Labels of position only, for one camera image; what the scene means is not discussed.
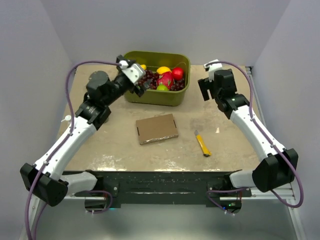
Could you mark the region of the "brown cardboard express box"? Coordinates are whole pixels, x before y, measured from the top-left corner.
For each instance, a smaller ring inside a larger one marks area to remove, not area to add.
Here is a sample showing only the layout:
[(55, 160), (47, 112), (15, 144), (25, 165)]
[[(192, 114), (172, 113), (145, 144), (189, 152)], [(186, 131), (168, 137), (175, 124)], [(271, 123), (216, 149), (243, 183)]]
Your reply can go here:
[(140, 119), (135, 122), (135, 126), (140, 145), (173, 139), (179, 136), (173, 114)]

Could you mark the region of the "yellow utility knife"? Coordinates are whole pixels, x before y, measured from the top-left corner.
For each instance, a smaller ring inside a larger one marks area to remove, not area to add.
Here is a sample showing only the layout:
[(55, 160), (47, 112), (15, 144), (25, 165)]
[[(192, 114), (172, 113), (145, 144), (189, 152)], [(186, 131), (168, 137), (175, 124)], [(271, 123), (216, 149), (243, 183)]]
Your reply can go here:
[(203, 138), (201, 137), (201, 135), (199, 134), (199, 132), (197, 130), (194, 131), (195, 137), (197, 139), (197, 142), (199, 143), (199, 146), (202, 150), (202, 154), (205, 157), (210, 157), (212, 155), (212, 153), (209, 151), (209, 149), (207, 148), (207, 146), (204, 143)]

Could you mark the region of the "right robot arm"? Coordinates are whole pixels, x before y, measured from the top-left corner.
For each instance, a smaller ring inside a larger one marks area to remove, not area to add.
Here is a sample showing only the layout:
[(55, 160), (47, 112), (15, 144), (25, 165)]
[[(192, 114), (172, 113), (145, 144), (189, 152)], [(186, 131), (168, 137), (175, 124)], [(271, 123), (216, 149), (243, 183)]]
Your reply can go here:
[(218, 109), (244, 134), (260, 161), (253, 170), (237, 170), (227, 175), (223, 192), (235, 196), (241, 188), (256, 187), (265, 193), (295, 179), (293, 170), (298, 163), (298, 153), (279, 143), (250, 110), (250, 102), (237, 92), (232, 70), (220, 69), (207, 78), (198, 80), (205, 101), (214, 99)]

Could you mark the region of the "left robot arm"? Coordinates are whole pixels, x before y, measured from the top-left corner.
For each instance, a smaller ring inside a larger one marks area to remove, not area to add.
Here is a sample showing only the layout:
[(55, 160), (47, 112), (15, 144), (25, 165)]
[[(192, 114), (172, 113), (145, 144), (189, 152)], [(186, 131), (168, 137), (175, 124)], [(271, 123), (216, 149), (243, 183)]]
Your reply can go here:
[(83, 103), (75, 112), (74, 121), (43, 157), (20, 169), (24, 185), (31, 194), (54, 207), (67, 195), (87, 191), (99, 196), (103, 192), (103, 177), (92, 170), (72, 175), (63, 172), (80, 147), (105, 123), (113, 102), (127, 91), (139, 97), (144, 94), (146, 87), (137, 84), (145, 74), (145, 71), (130, 68), (120, 70), (113, 81), (104, 71), (95, 71), (89, 76)]

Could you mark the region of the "purple grape bunch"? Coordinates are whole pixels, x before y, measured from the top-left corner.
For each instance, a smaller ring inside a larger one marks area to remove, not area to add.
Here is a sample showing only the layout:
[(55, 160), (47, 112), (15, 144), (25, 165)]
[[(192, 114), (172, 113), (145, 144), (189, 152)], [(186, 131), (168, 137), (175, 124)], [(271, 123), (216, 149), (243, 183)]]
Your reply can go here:
[(145, 71), (145, 76), (143, 76), (138, 81), (139, 87), (145, 87), (146, 89), (156, 90), (157, 80), (159, 79), (159, 74), (157, 72), (152, 72), (151, 70)]

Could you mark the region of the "green lime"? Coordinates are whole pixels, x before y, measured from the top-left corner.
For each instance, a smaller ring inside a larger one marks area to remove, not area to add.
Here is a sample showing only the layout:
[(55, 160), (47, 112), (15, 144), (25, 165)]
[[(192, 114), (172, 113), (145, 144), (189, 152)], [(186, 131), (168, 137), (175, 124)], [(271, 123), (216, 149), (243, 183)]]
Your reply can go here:
[(157, 86), (156, 90), (157, 91), (169, 91), (169, 88), (166, 85), (160, 84), (159, 86)]

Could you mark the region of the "yellow mango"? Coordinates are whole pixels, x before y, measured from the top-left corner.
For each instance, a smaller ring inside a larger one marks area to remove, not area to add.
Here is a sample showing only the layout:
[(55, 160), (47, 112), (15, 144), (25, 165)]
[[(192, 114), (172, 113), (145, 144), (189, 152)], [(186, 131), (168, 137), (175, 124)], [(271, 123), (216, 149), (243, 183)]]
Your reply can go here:
[(141, 68), (142, 68), (143, 70), (146, 70), (146, 69), (147, 69), (147, 66), (146, 66), (145, 64), (141, 64), (140, 66), (141, 66)]

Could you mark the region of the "dark red grape bunch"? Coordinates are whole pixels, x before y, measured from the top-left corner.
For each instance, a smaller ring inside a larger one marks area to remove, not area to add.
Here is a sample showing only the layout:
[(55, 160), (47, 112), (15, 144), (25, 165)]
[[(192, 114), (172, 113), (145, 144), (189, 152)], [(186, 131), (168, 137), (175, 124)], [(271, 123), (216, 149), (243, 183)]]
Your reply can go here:
[(180, 79), (180, 80), (175, 80), (173, 85), (170, 88), (170, 91), (181, 91), (186, 87), (186, 80), (184, 78)]

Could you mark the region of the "pink dragon fruit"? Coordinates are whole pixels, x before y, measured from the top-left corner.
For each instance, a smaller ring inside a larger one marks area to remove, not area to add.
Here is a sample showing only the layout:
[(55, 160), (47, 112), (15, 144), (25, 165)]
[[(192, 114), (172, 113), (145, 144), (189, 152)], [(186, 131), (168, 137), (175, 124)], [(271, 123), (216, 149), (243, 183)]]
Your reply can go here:
[(174, 83), (174, 79), (173, 79), (172, 73), (166, 72), (159, 76), (158, 80), (156, 81), (156, 88), (159, 85), (166, 85), (170, 91), (170, 88), (173, 85), (173, 83)]

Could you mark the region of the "yellow lemon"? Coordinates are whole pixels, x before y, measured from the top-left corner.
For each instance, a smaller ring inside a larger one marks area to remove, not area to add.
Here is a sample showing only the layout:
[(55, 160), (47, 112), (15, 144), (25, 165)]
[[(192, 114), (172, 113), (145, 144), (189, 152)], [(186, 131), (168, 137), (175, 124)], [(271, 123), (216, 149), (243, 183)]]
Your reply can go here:
[(167, 72), (171, 72), (172, 70), (169, 68), (169, 67), (166, 67), (166, 66), (161, 66), (159, 67), (156, 72), (159, 74), (159, 75), (162, 75), (164, 73), (167, 73)]

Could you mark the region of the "red apple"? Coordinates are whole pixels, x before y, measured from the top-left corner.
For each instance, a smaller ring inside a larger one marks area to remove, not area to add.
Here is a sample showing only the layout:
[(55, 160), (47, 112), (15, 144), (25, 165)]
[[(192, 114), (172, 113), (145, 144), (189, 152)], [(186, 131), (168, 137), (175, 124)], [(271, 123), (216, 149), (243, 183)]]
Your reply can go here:
[(184, 78), (184, 70), (181, 67), (175, 67), (171, 70), (171, 75), (175, 81), (180, 81)]

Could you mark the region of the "olive green plastic bin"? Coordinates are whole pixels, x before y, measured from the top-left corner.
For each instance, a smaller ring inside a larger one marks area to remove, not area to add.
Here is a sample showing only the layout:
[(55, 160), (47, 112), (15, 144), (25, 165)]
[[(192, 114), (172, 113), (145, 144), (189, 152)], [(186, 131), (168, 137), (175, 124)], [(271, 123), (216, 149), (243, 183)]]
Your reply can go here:
[(155, 71), (159, 67), (173, 69), (180, 67), (184, 71), (185, 87), (179, 91), (159, 91), (148, 89), (141, 97), (129, 91), (124, 98), (130, 103), (151, 104), (160, 106), (176, 107), (183, 102), (185, 93), (190, 85), (191, 64), (188, 57), (178, 53), (152, 52), (152, 51), (129, 51), (124, 54), (129, 60), (135, 60), (139, 64), (147, 66), (148, 70)]

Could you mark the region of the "pump soap bottle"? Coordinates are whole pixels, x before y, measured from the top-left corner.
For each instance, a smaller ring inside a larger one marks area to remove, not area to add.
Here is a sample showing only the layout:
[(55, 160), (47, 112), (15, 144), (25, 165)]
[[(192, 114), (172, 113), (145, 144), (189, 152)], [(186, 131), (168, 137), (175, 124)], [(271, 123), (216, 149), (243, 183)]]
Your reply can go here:
[(66, 115), (60, 122), (70, 122), (72, 120), (71, 115)]

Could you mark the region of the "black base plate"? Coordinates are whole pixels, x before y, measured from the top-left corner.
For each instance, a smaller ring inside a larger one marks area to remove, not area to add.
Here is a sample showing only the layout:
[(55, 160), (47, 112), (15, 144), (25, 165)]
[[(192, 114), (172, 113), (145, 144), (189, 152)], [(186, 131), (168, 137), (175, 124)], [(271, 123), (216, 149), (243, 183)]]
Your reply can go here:
[(88, 209), (102, 207), (102, 199), (109, 200), (101, 190), (112, 195), (112, 208), (125, 204), (146, 205), (205, 205), (218, 203), (227, 210), (239, 210), (241, 199), (251, 197), (249, 189), (230, 193), (228, 172), (208, 171), (96, 171), (103, 178), (95, 193), (79, 192)]

